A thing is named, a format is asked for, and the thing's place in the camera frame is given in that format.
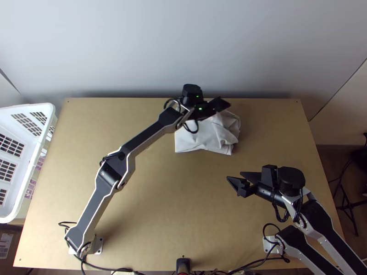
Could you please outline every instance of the basket vent hole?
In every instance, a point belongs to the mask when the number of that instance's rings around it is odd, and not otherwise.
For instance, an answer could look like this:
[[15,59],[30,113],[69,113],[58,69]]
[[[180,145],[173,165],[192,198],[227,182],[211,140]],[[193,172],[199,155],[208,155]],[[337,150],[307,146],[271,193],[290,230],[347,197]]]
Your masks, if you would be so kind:
[[4,204],[5,195],[6,195],[6,190],[5,189],[0,189],[0,205]]
[[23,149],[23,143],[20,143],[0,133],[0,150],[16,157],[20,157]]
[[16,165],[9,161],[0,159],[0,180],[11,182]]
[[25,114],[13,114],[11,116],[24,128],[30,131],[35,137],[39,137],[41,135],[42,129],[38,127],[37,124],[32,120],[30,120]]

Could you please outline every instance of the black cable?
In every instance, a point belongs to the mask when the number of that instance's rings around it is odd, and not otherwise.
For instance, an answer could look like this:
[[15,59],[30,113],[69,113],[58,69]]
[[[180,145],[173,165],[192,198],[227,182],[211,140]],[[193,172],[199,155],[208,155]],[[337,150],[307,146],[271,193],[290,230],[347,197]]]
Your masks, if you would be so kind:
[[81,271],[82,271],[82,274],[83,274],[83,275],[85,275],[84,268],[83,268],[83,264],[84,264],[84,261],[85,261],[85,257],[86,257],[86,256],[84,256],[84,257],[82,258],[82,260],[80,261],[80,269],[81,269]]
[[183,124],[183,127],[185,128],[186,131],[192,133],[192,134],[196,134],[199,131],[199,123],[197,120],[195,120],[195,124],[196,124],[196,130],[192,131],[189,126],[186,124],[186,122]]
[[[59,226],[65,227],[65,234],[66,234],[67,230],[70,229],[70,227],[65,225],[65,224],[76,224],[76,222],[62,221],[62,222],[58,223]],[[85,275],[85,271],[84,271],[84,268],[83,268],[84,264],[89,266],[89,267],[92,267],[94,269],[97,269],[97,270],[111,271],[112,274],[114,274],[116,272],[134,272],[136,275],[145,275],[144,273],[134,271],[133,269],[130,269],[130,268],[112,269],[112,268],[104,268],[104,267],[96,266],[94,264],[90,264],[86,261],[87,255],[85,255],[82,259],[79,258],[77,255],[74,255],[74,257],[77,258],[80,261],[80,269],[81,269],[83,275]]]
[[[244,267],[248,267],[249,265],[251,265],[251,264],[256,264],[256,263],[258,263],[258,262],[261,262],[263,259],[259,259],[259,260],[256,260],[256,261],[253,261],[253,262],[251,262],[251,263],[249,263],[249,264],[247,264],[247,265],[244,265]],[[274,258],[268,258],[267,259],[267,261],[270,261],[270,260],[284,260],[284,262],[286,262],[287,264],[289,264],[290,263],[290,260],[288,259],[288,258],[286,258],[286,257],[274,257]]]
[[[362,148],[365,148],[367,146],[367,133],[363,133],[363,135],[366,138],[366,141],[364,142],[364,145],[363,145]],[[337,181],[338,180],[338,184],[337,184],[336,189],[334,191],[333,198],[335,197],[336,192],[338,191],[338,189],[339,189],[339,187],[341,185],[341,181],[343,179],[343,176],[344,176],[345,171],[347,170],[347,168],[349,167],[349,165],[352,164],[352,162],[353,161],[351,160],[351,157],[349,157],[348,160],[347,160],[347,162],[344,164],[344,166],[342,168],[342,171],[341,171],[339,177],[337,177],[337,178],[335,178],[333,180],[328,181],[328,183],[331,183],[331,182],[334,182],[334,181]]]
[[301,188],[300,189],[300,199],[299,199],[298,204],[297,204],[297,210],[295,212],[293,222],[297,222],[297,223],[299,222],[299,217],[300,217],[302,204],[303,204],[303,189]]
[[341,170],[341,173],[339,175],[339,177],[333,179],[333,180],[330,180],[328,181],[328,183],[332,183],[334,181],[337,181],[338,179],[340,179],[340,177],[344,174],[345,170],[348,168],[349,165],[351,165],[352,161],[350,160],[350,158],[347,160],[347,162],[344,164],[342,170]]
[[277,217],[278,222],[286,222],[287,219],[289,218],[289,212],[288,212],[288,210],[285,210],[284,216],[283,216],[283,218],[281,218],[280,217],[280,214],[279,214],[279,210],[278,210],[277,205],[275,203],[272,203],[272,206],[274,207],[275,215]]
[[32,271],[33,271],[33,269],[34,269],[34,268],[31,268],[30,270],[28,270],[28,271],[27,271],[27,273],[26,273],[26,275],[31,274],[31,273],[32,273]]
[[278,243],[276,243],[276,244],[274,244],[274,245],[272,246],[272,248],[271,248],[271,249],[269,250],[269,252],[266,254],[266,256],[265,256],[265,258],[264,258],[264,259],[256,260],[256,261],[254,261],[254,262],[252,262],[252,263],[249,263],[249,264],[246,264],[246,265],[244,265],[244,266],[241,266],[240,268],[234,269],[234,270],[232,270],[232,271],[228,272],[228,273],[227,273],[227,275],[233,275],[233,274],[235,274],[235,273],[237,273],[237,272],[239,272],[239,271],[242,271],[242,270],[249,270],[249,269],[253,269],[253,268],[259,267],[259,266],[261,266],[262,264],[264,264],[264,262],[269,261],[269,260],[283,260],[284,262],[289,263],[289,262],[290,262],[290,260],[289,260],[288,258],[284,257],[283,255],[282,255],[281,257],[269,258],[270,253],[272,252],[272,250],[273,250],[277,245],[278,245]]
[[263,237],[264,237],[264,239],[265,239],[265,240],[267,240],[269,243],[278,244],[278,242],[272,242],[272,241],[270,241],[270,240],[265,236],[265,230],[266,230],[266,228],[267,228],[268,226],[274,226],[275,228],[277,228],[277,229],[278,229],[278,233],[280,232],[280,228],[279,228],[279,227],[277,227],[275,224],[267,223],[267,224],[265,224],[265,225],[263,226],[263,228],[262,228],[262,236],[263,236]]

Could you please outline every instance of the floor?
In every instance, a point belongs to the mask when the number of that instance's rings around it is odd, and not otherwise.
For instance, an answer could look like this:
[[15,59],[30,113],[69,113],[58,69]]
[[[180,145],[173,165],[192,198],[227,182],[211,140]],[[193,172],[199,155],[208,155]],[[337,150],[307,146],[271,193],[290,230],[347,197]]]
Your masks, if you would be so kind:
[[[321,162],[323,164],[326,177],[332,180],[339,176],[344,164],[348,160],[351,148],[345,147],[318,147]],[[330,183],[330,189],[334,192],[337,181]],[[349,196],[351,202],[357,202],[366,197],[362,196],[363,190],[366,188],[367,175],[362,173],[354,164],[349,166],[343,178],[343,186]],[[335,205],[341,204],[342,193],[338,191],[335,197]],[[360,233],[359,237],[354,235],[354,229],[351,221],[344,212],[338,211],[340,222],[347,243],[354,249],[359,257],[367,258],[367,205],[359,206],[354,209],[354,215],[357,221],[357,227]],[[261,275],[310,275],[308,269],[284,269],[284,270],[257,270]],[[33,275],[79,275],[80,271],[71,270],[52,270],[52,269],[35,269]],[[105,271],[86,271],[87,275],[109,275],[110,272]],[[172,272],[149,272],[147,275],[171,275]]]

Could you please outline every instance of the robotic arm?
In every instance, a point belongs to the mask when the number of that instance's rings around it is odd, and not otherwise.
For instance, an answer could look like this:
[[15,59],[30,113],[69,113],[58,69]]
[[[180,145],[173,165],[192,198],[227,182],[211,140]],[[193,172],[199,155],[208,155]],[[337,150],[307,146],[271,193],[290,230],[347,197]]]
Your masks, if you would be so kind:
[[[277,213],[277,219],[285,222],[290,216],[295,226],[288,226],[275,235],[275,244],[280,254],[300,259],[315,274],[343,274],[313,247],[305,235],[316,239],[334,259],[338,266],[349,275],[367,274],[366,265],[335,231],[333,222],[310,190],[305,188],[303,173],[291,167],[266,165],[259,172],[241,172],[244,178],[227,177],[238,196],[244,198],[257,195],[270,201]],[[280,218],[278,208],[286,209]]]
[[123,189],[134,173],[135,157],[139,153],[164,134],[173,133],[181,127],[196,133],[199,128],[195,131],[190,130],[185,124],[187,120],[195,120],[198,127],[197,121],[204,120],[229,106],[230,104],[220,97],[210,102],[204,101],[199,86],[185,84],[182,96],[178,99],[169,99],[155,123],[125,143],[119,150],[104,157],[95,177],[95,190],[77,224],[65,235],[69,253],[82,258],[87,254],[102,252],[103,238],[96,236],[94,229],[112,196]]

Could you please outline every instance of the white wall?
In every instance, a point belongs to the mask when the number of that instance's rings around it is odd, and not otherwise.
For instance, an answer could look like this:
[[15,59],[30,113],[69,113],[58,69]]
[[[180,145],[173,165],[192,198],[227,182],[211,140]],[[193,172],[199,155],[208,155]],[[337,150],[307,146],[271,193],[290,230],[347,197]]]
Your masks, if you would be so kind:
[[0,108],[24,103],[24,97],[0,74]]
[[310,118],[367,56],[365,0],[18,0],[0,67],[33,101],[65,95],[301,98]]
[[316,144],[363,145],[367,132],[367,61],[310,122]]

